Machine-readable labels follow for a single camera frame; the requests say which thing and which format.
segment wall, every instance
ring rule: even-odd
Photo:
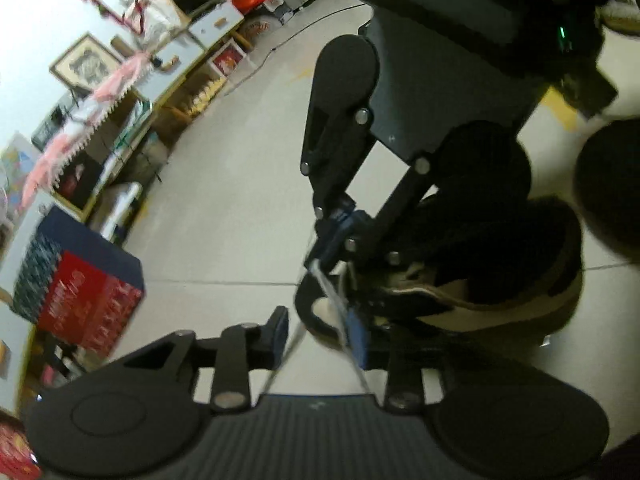
[[[30,138],[63,95],[49,66],[86,32],[106,45],[128,34],[81,0],[0,0],[0,151],[16,131]]]

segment shoe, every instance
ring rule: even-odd
[[[582,231],[569,205],[557,198],[531,200],[505,221],[480,225],[470,230],[454,224],[448,234],[436,226],[417,240],[424,257],[404,267],[349,265],[338,291],[377,324],[417,318],[457,333],[539,319],[577,303]],[[312,312],[336,326],[324,298]]]
[[[640,36],[640,0],[611,0],[600,8],[602,23],[620,34]]]

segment white cabinet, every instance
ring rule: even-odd
[[[230,2],[225,2],[194,22],[189,31],[208,49],[234,30],[242,20],[242,12]]]
[[[168,63],[177,56],[178,63],[168,72],[152,70],[144,81],[136,85],[138,92],[155,103],[178,79],[184,76],[185,71],[202,53],[202,48],[195,41],[186,34],[181,35],[158,52],[162,62]]]

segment picture frame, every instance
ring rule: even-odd
[[[231,75],[238,64],[246,58],[242,50],[234,40],[227,41],[212,57],[212,63],[225,77]]]
[[[86,33],[49,67],[49,71],[68,88],[93,91],[122,63],[106,46]]]

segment black cable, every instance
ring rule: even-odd
[[[278,50],[281,46],[286,45],[287,43],[289,43],[289,41],[293,40],[293,38],[295,38],[296,36],[298,36],[299,34],[302,34],[305,30],[307,30],[309,27],[315,25],[316,23],[321,22],[322,20],[325,20],[327,18],[330,18],[331,16],[334,16],[335,14],[339,14],[340,12],[344,12],[345,10],[351,10],[351,9],[358,9],[360,7],[367,7],[368,4],[358,4],[358,5],[354,5],[351,7],[345,7],[344,9],[339,9],[339,10],[334,10],[334,12],[329,13],[326,16],[323,16],[322,18],[318,18],[317,20],[315,20],[314,22],[309,23],[306,27],[301,28],[299,31],[297,31],[293,36],[291,36],[290,38],[287,38],[286,40],[284,40],[282,43],[274,46],[268,53],[267,56],[262,60],[262,63],[260,63],[260,65],[258,66],[258,68],[256,68],[253,72],[251,72],[247,77],[245,77],[244,79],[242,79],[236,86],[234,86],[228,93],[224,94],[222,96],[222,98],[225,98],[229,95],[231,95],[233,92],[235,92],[236,90],[238,90],[238,88],[240,88],[244,83],[246,83],[247,81],[249,81],[249,79],[251,79],[254,75],[256,75],[260,69],[265,65],[265,63],[267,63],[267,60],[269,59],[269,56],[271,54],[273,54],[276,50]]]

